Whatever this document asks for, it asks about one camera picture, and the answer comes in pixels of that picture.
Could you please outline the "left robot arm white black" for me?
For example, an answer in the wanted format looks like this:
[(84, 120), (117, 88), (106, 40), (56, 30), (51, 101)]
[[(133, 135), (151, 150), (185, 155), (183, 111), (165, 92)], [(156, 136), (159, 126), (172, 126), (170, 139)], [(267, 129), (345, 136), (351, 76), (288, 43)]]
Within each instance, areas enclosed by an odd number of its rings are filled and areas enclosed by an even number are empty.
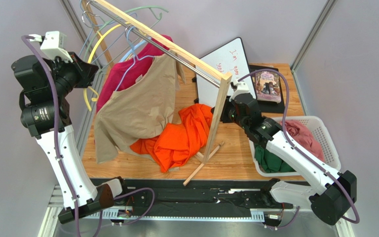
[(74, 52), (69, 56), (38, 60), (28, 55), (11, 65), (22, 86), (20, 121), (48, 157), (62, 192), (64, 208), (58, 216), (62, 224), (112, 207), (122, 193), (119, 177), (96, 186), (85, 172), (66, 96), (74, 88), (90, 86), (99, 68)]

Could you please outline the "green t-shirt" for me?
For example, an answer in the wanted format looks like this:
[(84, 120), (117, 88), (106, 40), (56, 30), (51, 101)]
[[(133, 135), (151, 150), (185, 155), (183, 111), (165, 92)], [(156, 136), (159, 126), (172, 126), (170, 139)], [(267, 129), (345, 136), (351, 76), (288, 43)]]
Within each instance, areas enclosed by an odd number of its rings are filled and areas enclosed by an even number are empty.
[(265, 173), (287, 173), (295, 170), (277, 155), (255, 145), (254, 158)]

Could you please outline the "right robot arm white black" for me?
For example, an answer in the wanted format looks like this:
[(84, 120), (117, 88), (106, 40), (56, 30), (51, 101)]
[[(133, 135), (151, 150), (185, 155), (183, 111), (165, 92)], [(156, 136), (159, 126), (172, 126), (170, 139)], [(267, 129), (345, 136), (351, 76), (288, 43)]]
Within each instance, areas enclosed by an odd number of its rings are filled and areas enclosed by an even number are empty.
[(279, 203), (308, 207), (324, 223), (335, 225), (340, 219), (348, 220), (345, 214), (352, 210), (360, 221), (355, 206), (357, 178), (350, 172), (339, 172), (322, 162), (301, 146), (287, 132), (285, 123), (263, 116), (257, 101), (250, 93), (229, 96), (221, 106), (214, 106), (223, 123), (235, 123), (242, 128), (251, 142), (278, 156), (300, 174), (308, 185), (296, 185), (280, 179), (271, 179), (265, 190)]

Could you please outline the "mint green hanger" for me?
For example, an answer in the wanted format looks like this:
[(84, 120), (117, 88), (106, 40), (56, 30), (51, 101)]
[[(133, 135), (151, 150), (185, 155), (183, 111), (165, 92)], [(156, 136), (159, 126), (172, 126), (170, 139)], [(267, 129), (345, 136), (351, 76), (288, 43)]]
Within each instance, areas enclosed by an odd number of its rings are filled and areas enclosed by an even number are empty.
[(138, 24), (135, 24), (137, 21), (137, 11), (142, 9), (148, 9), (152, 13), (153, 17), (156, 19), (155, 25), (159, 23), (162, 20), (163, 13), (168, 13), (169, 10), (156, 6), (156, 5), (146, 5), (141, 7), (135, 7), (132, 9), (129, 9), (119, 15), (116, 13), (108, 13), (105, 14), (111, 18), (109, 21), (103, 20), (102, 24), (99, 25), (96, 21), (96, 17), (99, 17), (99, 15), (94, 14), (91, 5), (93, 1), (91, 0), (82, 0), (80, 2), (80, 9), (82, 10), (82, 21), (83, 23), (91, 28), (91, 32), (89, 34), (89, 37), (85, 40), (85, 44), (82, 47), (81, 52), (84, 52), (84, 57), (88, 59), (88, 62), (96, 62), (99, 57), (96, 56), (96, 50), (99, 46), (102, 47), (102, 54), (106, 57), (109, 63), (113, 62), (114, 59), (111, 57), (109, 53), (109, 47), (105, 44), (105, 37), (109, 35), (113, 30), (117, 29), (118, 27), (126, 27), (126, 28), (132, 28), (135, 29), (143, 36), (143, 38), (151, 39), (151, 34), (147, 33), (145, 28), (147, 26), (141, 28)]

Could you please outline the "orange t-shirt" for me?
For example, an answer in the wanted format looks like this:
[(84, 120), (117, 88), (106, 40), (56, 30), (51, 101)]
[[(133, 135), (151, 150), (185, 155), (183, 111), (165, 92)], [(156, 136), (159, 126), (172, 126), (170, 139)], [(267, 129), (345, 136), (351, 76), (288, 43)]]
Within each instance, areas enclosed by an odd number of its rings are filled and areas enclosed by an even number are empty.
[(179, 111), (180, 124), (168, 123), (160, 135), (139, 139), (130, 149), (140, 155), (150, 155), (160, 171), (185, 165), (208, 141), (212, 124), (212, 108), (194, 104)]

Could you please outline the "dusty pink t-shirt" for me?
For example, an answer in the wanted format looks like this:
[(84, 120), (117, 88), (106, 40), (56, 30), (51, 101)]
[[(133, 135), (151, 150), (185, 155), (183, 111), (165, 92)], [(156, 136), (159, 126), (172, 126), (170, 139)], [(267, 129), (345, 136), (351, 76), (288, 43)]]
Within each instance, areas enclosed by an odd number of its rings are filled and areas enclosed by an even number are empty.
[(286, 130), (294, 140), (316, 156), (320, 161), (325, 162), (325, 156), (320, 143), (315, 140), (309, 129), (297, 120), (285, 120)]

